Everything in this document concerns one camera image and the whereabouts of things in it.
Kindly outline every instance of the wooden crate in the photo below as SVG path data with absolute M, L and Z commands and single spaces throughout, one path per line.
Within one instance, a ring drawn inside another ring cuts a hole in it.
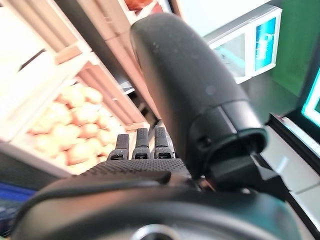
M 9 156 L 57 177 L 80 174 L 97 164 L 96 159 L 92 159 L 73 166 L 63 165 L 35 150 L 32 138 L 27 133 L 48 105 L 56 99 L 63 87 L 72 85 L 76 81 L 102 93 L 103 106 L 118 119 L 119 125 L 123 127 L 120 128 L 121 132 L 116 134 L 125 133 L 126 129 L 132 131 L 148 125 L 145 118 L 94 53 L 83 53 L 63 64 L 53 64 L 51 71 L 52 73 L 42 81 L 39 80 L 39 77 L 32 81 L 32 77 L 27 74 L 23 75 L 24 84 L 27 86 L 29 80 L 29 84 L 34 86 L 30 87 L 33 91 L 25 94 L 19 101 L 13 102 L 10 105 L 12 109 L 9 109 L 0 121 L 0 139 L 2 140 L 0 150 Z

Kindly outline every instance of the gray floor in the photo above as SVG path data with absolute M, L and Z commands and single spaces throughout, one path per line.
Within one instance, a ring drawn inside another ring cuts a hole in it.
M 285 115 L 296 106 L 298 98 L 274 82 L 269 72 L 255 76 L 241 83 L 241 86 L 264 123 L 268 121 L 269 113 Z

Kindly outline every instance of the potato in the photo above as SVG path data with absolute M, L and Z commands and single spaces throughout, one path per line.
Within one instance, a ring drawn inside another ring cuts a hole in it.
M 76 125 L 93 124 L 97 121 L 98 112 L 82 107 L 73 108 L 72 122 Z
M 34 123 L 28 131 L 31 134 L 47 134 L 57 123 L 67 125 L 71 122 L 72 115 L 65 104 L 53 102 Z
M 107 157 L 106 157 L 106 156 L 97 156 L 97 157 L 96 157 L 96 161 L 97 161 L 98 163 L 105 162 L 105 161 L 107 161 Z
M 50 131 L 50 135 L 56 139 L 61 151 L 68 150 L 76 143 L 76 138 L 79 136 L 80 130 L 74 124 L 62 125 L 57 124 Z
M 68 162 L 67 153 L 65 151 L 59 152 L 54 161 L 60 166 L 66 166 Z
M 91 145 L 84 142 L 74 145 L 67 151 L 67 164 L 74 165 L 83 163 L 94 156 L 94 150 Z
M 90 86 L 86 86 L 86 87 L 81 88 L 81 91 L 85 97 L 85 100 L 90 103 L 100 104 L 103 100 L 102 94 L 98 90 L 96 90 Z
M 55 158 L 60 152 L 58 142 L 49 134 L 38 134 L 34 140 L 34 148 L 50 158 Z
M 105 129 L 98 131 L 96 138 L 101 142 L 103 146 L 106 146 L 115 141 L 113 134 Z
M 101 151 L 101 153 L 100 153 L 100 157 L 101 156 L 109 156 L 109 154 L 113 151 L 113 150 L 115 150 L 115 145 L 114 144 L 108 144 L 108 145 L 106 145 L 106 146 L 104 146 L 103 148 L 102 148 L 102 151 Z
M 103 146 L 97 138 L 89 138 L 86 142 L 91 146 L 96 156 L 101 154 Z
M 81 88 L 77 86 L 66 86 L 59 96 L 56 98 L 59 103 L 67 104 L 70 108 L 81 107 L 86 98 L 83 95 Z
M 108 121 L 109 121 L 109 116 L 107 114 L 104 113 L 99 113 L 98 119 L 96 121 L 96 124 L 102 128 L 102 129 L 106 129 L 108 127 Z
M 37 135 L 37 134 L 47 134 L 53 128 L 54 123 L 51 121 L 45 121 L 39 119 L 28 131 L 29 134 Z
M 87 123 L 85 125 L 80 126 L 80 130 L 80 137 L 88 139 L 97 135 L 99 127 L 97 124 Z
M 43 120 L 52 121 L 54 123 L 61 123 L 67 125 L 71 122 L 72 116 L 65 104 L 60 102 L 53 102 L 43 115 Z
M 77 137 L 74 141 L 74 144 L 83 144 L 85 143 L 87 140 L 83 137 Z

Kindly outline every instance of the white shelf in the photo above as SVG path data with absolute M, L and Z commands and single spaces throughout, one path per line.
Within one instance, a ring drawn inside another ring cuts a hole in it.
M 55 65 L 53 57 L 44 52 L 20 71 L 0 96 L 0 141 L 8 142 L 18 132 L 26 132 L 60 89 L 70 84 L 88 56 L 82 54 Z

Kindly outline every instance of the black plastic housing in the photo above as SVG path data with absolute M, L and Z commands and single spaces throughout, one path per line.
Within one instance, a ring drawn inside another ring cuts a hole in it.
M 131 42 L 176 152 L 193 178 L 205 174 L 215 152 L 231 143 L 246 139 L 248 153 L 264 149 L 267 135 L 248 97 L 179 17 L 159 13 L 137 21 Z

